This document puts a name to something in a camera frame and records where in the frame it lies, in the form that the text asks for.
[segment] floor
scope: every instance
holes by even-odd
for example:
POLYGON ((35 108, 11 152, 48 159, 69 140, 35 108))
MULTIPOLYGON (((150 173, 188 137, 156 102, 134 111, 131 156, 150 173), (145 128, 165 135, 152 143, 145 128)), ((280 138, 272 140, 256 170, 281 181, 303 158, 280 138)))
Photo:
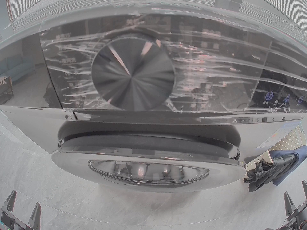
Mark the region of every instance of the floor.
POLYGON ((285 220, 283 194, 304 201, 307 162, 279 186, 253 193, 242 180, 192 193, 143 193, 101 186, 53 164, 45 152, 0 113, 0 202, 17 190, 14 215, 25 223, 38 201, 41 228, 198 230, 278 228, 285 220))
POLYGON ((35 69, 35 72, 32 71, 13 82, 14 96, 5 105, 33 107, 35 102, 36 106, 48 107, 44 99, 49 83, 46 67, 38 65, 35 69))

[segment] black cloth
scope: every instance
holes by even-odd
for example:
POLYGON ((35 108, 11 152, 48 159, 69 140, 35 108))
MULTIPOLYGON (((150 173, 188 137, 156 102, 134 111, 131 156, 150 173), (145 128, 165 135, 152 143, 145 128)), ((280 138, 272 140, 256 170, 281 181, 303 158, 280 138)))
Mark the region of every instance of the black cloth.
POLYGON ((281 151, 269 151, 271 157, 282 156, 286 154, 294 154, 296 156, 295 162, 287 169, 283 170, 272 181, 274 185, 278 186, 292 171, 294 171, 305 159, 307 158, 307 146, 300 146, 294 150, 281 150, 281 151))
POLYGON ((267 163, 263 159, 256 163, 256 168, 247 172, 248 178, 244 182, 249 183, 250 192, 258 190, 263 185, 271 182, 280 173, 291 167, 297 157, 294 154, 286 154, 272 158, 273 163, 267 163))

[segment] blue sofa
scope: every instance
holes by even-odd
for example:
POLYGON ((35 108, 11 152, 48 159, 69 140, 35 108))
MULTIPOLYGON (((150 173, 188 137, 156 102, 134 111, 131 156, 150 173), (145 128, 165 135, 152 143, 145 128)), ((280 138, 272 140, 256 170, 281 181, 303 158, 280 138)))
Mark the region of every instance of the blue sofa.
POLYGON ((22 57, 19 54, 0 61, 0 77, 11 76, 12 82, 31 71, 35 71, 35 66, 30 57, 22 57))

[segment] wall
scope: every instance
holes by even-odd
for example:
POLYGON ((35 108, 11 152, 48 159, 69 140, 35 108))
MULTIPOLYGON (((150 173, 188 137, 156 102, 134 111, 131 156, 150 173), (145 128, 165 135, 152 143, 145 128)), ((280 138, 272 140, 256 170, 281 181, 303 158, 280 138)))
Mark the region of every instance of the wall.
POLYGON ((8 46, 6 46, 5 48, 0 50, 0 61, 2 61, 3 59, 5 59, 8 56, 15 56, 20 54, 21 56, 23 56, 22 53, 22 42, 21 40, 12 43, 8 46))

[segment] gray marble floor tile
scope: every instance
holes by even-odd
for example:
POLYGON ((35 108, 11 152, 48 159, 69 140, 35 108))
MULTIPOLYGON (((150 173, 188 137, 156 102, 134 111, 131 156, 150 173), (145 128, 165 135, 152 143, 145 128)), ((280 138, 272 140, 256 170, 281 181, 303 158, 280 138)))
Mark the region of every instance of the gray marble floor tile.
POLYGON ((43 183, 43 203, 64 212, 110 223, 171 225, 171 194, 101 186, 51 164, 43 183))
POLYGON ((41 230, 85 230, 95 229, 96 221, 68 214, 42 205, 41 230))
POLYGON ((172 226, 140 226, 97 222, 94 230, 172 230, 172 226))

